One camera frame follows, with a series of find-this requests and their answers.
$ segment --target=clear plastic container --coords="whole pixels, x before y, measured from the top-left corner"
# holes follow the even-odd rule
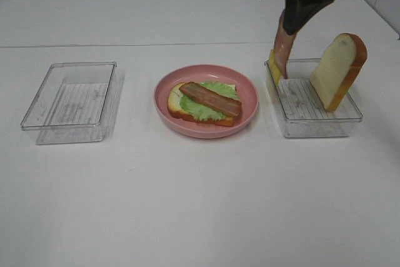
[[[121,88],[115,62],[53,64],[21,129],[38,145],[102,141],[113,130]]]
[[[349,93],[335,112],[327,112],[309,82],[319,59],[292,59],[287,62],[289,79],[276,86],[269,73],[267,88],[279,126],[286,138],[347,137],[363,119]]]

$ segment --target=table surface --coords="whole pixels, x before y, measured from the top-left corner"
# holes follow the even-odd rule
[[[270,43],[284,0],[0,0],[0,47]],[[297,43],[338,33],[393,41],[398,34],[363,0],[335,0]]]
[[[281,136],[265,84],[271,47],[0,49],[0,265],[399,266],[398,44],[369,50],[352,87],[364,121],[336,139]],[[48,67],[69,61],[117,61],[114,134],[35,146],[19,122]],[[244,130],[203,140],[161,121],[154,87],[199,63],[254,82],[260,108]]]

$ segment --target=toast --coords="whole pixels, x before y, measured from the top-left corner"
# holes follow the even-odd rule
[[[309,78],[326,111],[338,108],[367,56],[364,42],[355,34],[340,34],[327,47]]]
[[[178,119],[183,119],[186,121],[190,122],[196,122],[196,123],[209,123],[209,124],[216,124],[216,125],[221,125],[221,126],[233,126],[234,124],[234,118],[232,117],[225,117],[222,120],[212,120],[212,119],[206,119],[206,120],[196,120],[194,117],[183,110],[181,107],[181,98],[184,96],[183,93],[179,90],[179,88],[185,83],[179,83],[175,85],[171,92],[169,93],[168,100],[167,100],[167,106],[168,106],[168,111],[171,114],[172,117],[178,118]]]

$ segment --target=sandwich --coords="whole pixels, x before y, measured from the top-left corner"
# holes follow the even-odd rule
[[[219,81],[179,83],[169,93],[167,106],[174,118],[220,126],[233,126],[242,113],[236,85]]]
[[[355,34],[340,34],[326,48],[309,78],[326,111],[338,108],[367,56],[364,42]]]

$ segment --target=pink plate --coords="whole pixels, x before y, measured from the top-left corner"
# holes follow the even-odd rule
[[[188,81],[235,84],[242,101],[242,115],[235,120],[234,126],[194,123],[172,117],[167,107],[169,92],[176,84]],[[154,101],[161,119],[171,129],[190,137],[213,139],[229,136],[244,128],[256,113],[259,99],[256,87],[245,75],[227,67],[202,64],[183,67],[163,77],[154,90]]]

